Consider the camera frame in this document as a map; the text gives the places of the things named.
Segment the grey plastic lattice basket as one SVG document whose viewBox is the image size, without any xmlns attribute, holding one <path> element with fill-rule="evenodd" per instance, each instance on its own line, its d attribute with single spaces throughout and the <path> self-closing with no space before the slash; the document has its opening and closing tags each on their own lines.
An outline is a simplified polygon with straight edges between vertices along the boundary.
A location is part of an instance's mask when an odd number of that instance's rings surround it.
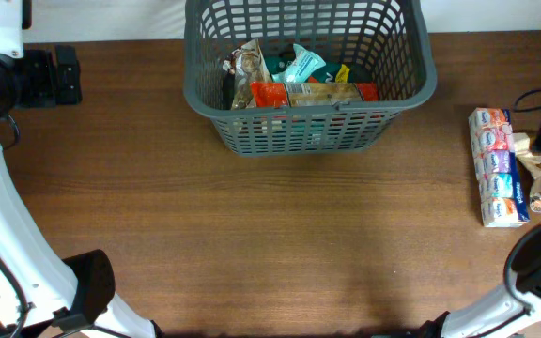
<svg viewBox="0 0 541 338">
<path fill-rule="evenodd" d="M 419 0 L 200 0 L 187 2 L 185 19 L 184 97 L 241 156 L 366 149 L 400 113 L 423 104 L 436 89 Z M 298 43 L 326 61 L 362 70 L 379 99 L 231 111 L 222 63 L 252 39 L 265 56 Z"/>
</svg>

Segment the beige cookie bag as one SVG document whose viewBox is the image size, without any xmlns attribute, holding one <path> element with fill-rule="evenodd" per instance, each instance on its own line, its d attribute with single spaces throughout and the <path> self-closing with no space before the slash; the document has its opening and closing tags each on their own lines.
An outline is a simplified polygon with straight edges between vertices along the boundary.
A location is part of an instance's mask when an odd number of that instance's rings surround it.
<svg viewBox="0 0 541 338">
<path fill-rule="evenodd" d="M 224 97 L 229 110 L 255 107 L 251 83 L 272 83 L 258 39 L 231 52 L 223 62 Z"/>
</svg>

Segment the teal wet wipes packet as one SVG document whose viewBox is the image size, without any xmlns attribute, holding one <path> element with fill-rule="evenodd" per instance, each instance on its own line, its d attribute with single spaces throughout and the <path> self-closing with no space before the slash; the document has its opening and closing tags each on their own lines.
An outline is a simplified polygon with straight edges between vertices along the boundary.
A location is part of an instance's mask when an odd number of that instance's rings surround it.
<svg viewBox="0 0 541 338">
<path fill-rule="evenodd" d="M 316 53 L 313 53 L 299 44 L 293 45 L 295 59 L 289 64 L 283 75 L 284 83 L 305 83 L 317 70 L 326 65 L 326 62 Z"/>
</svg>

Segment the orange pasta packet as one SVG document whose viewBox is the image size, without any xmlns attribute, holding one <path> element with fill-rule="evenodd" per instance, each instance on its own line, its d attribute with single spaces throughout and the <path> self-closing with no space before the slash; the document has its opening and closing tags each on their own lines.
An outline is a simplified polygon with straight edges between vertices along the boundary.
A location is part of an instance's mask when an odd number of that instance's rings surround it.
<svg viewBox="0 0 541 338">
<path fill-rule="evenodd" d="M 374 83 L 254 82 L 250 87 L 257 107 L 306 107 L 379 100 Z"/>
</svg>

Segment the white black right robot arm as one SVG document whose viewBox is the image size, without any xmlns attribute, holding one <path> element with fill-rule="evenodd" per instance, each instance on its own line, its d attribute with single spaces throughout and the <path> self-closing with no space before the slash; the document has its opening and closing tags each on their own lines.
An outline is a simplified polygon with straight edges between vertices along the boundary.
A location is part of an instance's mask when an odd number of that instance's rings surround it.
<svg viewBox="0 0 541 338">
<path fill-rule="evenodd" d="M 508 110 L 477 108 L 469 117 L 471 149 L 486 228 L 515 228 L 541 213 L 541 129 L 515 133 Z M 512 337 L 541 321 L 541 224 L 507 256 L 503 281 L 482 299 L 446 312 L 423 337 Z"/>
</svg>

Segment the pink white tissue pack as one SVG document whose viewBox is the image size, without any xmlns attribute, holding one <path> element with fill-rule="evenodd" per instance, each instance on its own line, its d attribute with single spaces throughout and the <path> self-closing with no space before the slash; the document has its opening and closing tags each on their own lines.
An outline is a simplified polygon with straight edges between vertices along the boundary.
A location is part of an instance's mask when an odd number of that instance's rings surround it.
<svg viewBox="0 0 541 338">
<path fill-rule="evenodd" d="M 478 107 L 469 116 L 471 153 L 483 226 L 517 228 L 530 220 L 507 109 Z"/>
</svg>

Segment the green Nescafe coffee bag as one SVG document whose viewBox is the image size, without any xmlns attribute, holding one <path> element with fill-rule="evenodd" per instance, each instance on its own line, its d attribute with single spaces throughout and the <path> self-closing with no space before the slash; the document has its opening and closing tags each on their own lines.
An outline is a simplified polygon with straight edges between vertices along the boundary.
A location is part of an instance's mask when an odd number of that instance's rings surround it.
<svg viewBox="0 0 541 338">
<path fill-rule="evenodd" d="M 265 60 L 267 69 L 274 82 L 278 82 L 281 74 L 292 63 L 293 58 L 271 56 Z M 306 80 L 307 83 L 363 83 L 364 77 L 351 67 L 328 62 L 325 66 L 315 70 Z"/>
</svg>

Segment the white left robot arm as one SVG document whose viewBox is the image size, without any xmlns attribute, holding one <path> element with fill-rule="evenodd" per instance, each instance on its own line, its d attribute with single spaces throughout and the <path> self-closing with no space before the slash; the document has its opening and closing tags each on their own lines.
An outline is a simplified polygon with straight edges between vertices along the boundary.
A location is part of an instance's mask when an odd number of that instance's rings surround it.
<svg viewBox="0 0 541 338">
<path fill-rule="evenodd" d="M 0 121 L 17 108 L 54 108 L 82 100 L 75 49 L 25 49 L 32 24 L 28 1 L 0 1 Z M 111 262 L 93 250 L 60 258 L 18 194 L 0 143 L 0 337 L 158 337 L 159 326 L 116 292 Z"/>
</svg>

